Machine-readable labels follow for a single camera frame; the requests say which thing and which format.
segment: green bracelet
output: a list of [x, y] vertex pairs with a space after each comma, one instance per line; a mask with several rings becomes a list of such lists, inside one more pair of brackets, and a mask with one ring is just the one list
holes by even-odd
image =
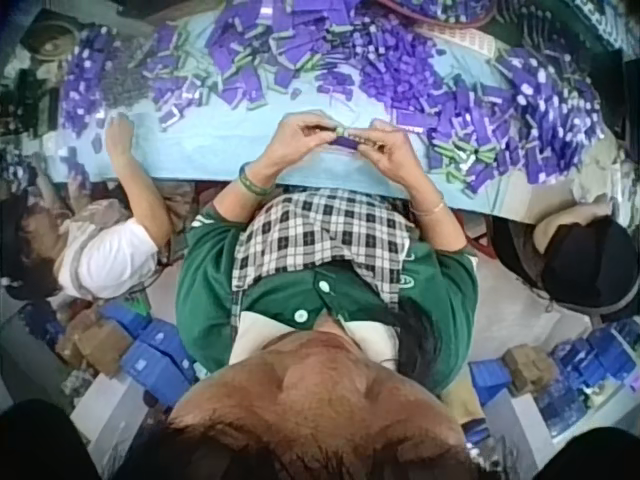
[[264, 188], [259, 185], [256, 185], [251, 181], [251, 179], [247, 176], [247, 172], [245, 171], [249, 163], [245, 163], [240, 167], [240, 173], [238, 174], [238, 180], [242, 184], [244, 188], [246, 188], [249, 192], [253, 193], [256, 197], [266, 197], [273, 191], [273, 187]]

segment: green sleeve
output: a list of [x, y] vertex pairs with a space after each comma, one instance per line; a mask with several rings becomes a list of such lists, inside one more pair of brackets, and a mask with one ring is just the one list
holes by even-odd
[[206, 208], [187, 233], [188, 251], [176, 296], [177, 326], [187, 351], [212, 373], [226, 366], [231, 354], [231, 273], [244, 228]]
[[412, 250], [416, 258], [406, 262], [403, 275], [415, 282], [400, 295], [415, 300], [433, 321], [440, 351], [428, 383], [429, 390], [439, 394], [455, 379], [471, 348], [477, 278], [465, 253], [436, 252], [422, 242]]

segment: green jacket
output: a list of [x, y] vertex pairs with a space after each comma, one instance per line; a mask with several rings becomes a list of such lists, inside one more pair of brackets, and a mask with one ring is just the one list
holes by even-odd
[[[176, 300], [178, 329], [189, 353], [212, 373], [228, 365], [233, 346], [231, 273], [244, 228], [205, 208], [187, 234], [189, 250]], [[435, 323], [441, 349], [430, 390], [440, 393], [460, 371], [470, 348], [478, 301], [471, 260], [412, 242], [402, 267], [403, 297], [415, 300]], [[242, 307], [310, 330], [324, 310], [346, 322], [365, 321], [370, 319], [364, 312], [377, 305], [384, 303], [354, 271], [327, 264], [260, 280], [245, 292]]]

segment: dark hair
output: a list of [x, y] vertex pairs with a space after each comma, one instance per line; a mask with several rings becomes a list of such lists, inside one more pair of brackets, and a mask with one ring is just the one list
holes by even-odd
[[440, 353], [433, 319], [411, 298], [400, 299], [397, 311], [376, 308], [366, 318], [393, 327], [398, 335], [397, 372], [430, 390], [431, 371]]
[[[431, 367], [440, 349], [432, 319], [411, 300], [401, 301], [397, 311], [373, 309], [368, 318], [393, 327], [399, 339], [397, 371], [427, 388]], [[233, 449], [218, 438], [221, 430], [241, 432], [251, 438], [250, 446]], [[497, 473], [473, 464], [464, 448], [451, 448], [431, 458], [402, 461], [398, 450], [404, 441], [394, 440], [369, 459], [368, 479], [499, 479]], [[184, 480], [241, 479], [352, 479], [353, 473], [339, 452], [324, 452], [313, 464], [304, 458], [293, 460], [303, 477], [290, 468], [262, 439], [233, 424], [206, 425], [203, 429], [161, 425], [134, 446], [111, 480], [138, 478]]]
[[33, 258], [31, 242], [22, 227], [28, 216], [28, 193], [0, 201], [0, 274], [9, 280], [7, 293], [16, 300], [41, 300], [59, 290], [51, 258]]
[[[263, 442], [233, 449], [218, 440], [218, 428], [234, 430], [234, 425], [207, 427], [212, 430], [172, 428], [161, 425], [147, 438], [132, 447], [110, 480], [153, 478], [154, 480], [289, 480], [353, 479], [343, 455], [324, 452], [313, 464], [304, 458], [294, 460], [295, 476], [273, 449]], [[365, 478], [392, 479], [499, 479], [496, 473], [482, 470], [473, 464], [464, 448], [449, 449], [431, 458], [402, 461], [398, 449], [402, 442], [394, 442], [376, 451], [369, 459]]]

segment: black cap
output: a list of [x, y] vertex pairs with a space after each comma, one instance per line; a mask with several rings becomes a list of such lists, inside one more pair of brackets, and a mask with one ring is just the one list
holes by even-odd
[[603, 321], [638, 313], [640, 297], [630, 296], [638, 285], [638, 250], [631, 235], [612, 218], [560, 226], [545, 257], [542, 283], [554, 300], [595, 310], [623, 303], [600, 314]]

